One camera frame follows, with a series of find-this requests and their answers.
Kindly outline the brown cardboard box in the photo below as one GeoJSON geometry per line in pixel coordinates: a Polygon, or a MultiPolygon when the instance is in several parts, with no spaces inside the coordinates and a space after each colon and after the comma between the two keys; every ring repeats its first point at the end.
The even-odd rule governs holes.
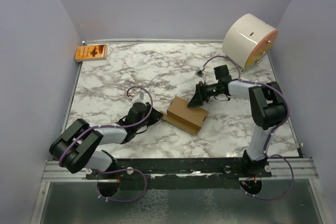
{"type": "Polygon", "coordinates": [[[202,108],[188,108],[187,105],[186,100],[175,96],[162,119],[185,132],[197,135],[208,116],[208,111],[202,108]]]}

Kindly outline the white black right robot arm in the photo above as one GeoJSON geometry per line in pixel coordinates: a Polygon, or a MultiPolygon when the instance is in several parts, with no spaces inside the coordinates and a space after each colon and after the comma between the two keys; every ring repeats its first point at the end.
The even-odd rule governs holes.
{"type": "Polygon", "coordinates": [[[288,119],[288,108],[277,82],[249,83],[233,79],[228,67],[214,68],[217,83],[199,82],[189,108],[202,106],[211,97],[226,95],[249,100],[255,129],[251,142],[243,153],[241,171],[246,177],[254,177],[267,162],[267,150],[275,128],[288,119]]]}

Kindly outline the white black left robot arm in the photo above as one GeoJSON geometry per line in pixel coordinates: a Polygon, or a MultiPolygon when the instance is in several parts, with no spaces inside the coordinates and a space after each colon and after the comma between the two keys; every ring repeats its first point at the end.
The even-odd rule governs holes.
{"type": "Polygon", "coordinates": [[[115,175],[116,159],[107,151],[98,151],[105,144],[126,144],[141,134],[140,129],[157,123],[163,113],[147,102],[136,102],[117,123],[90,126],[84,119],[75,120],[50,146],[49,153],[71,173],[83,168],[98,170],[104,179],[115,175]]]}

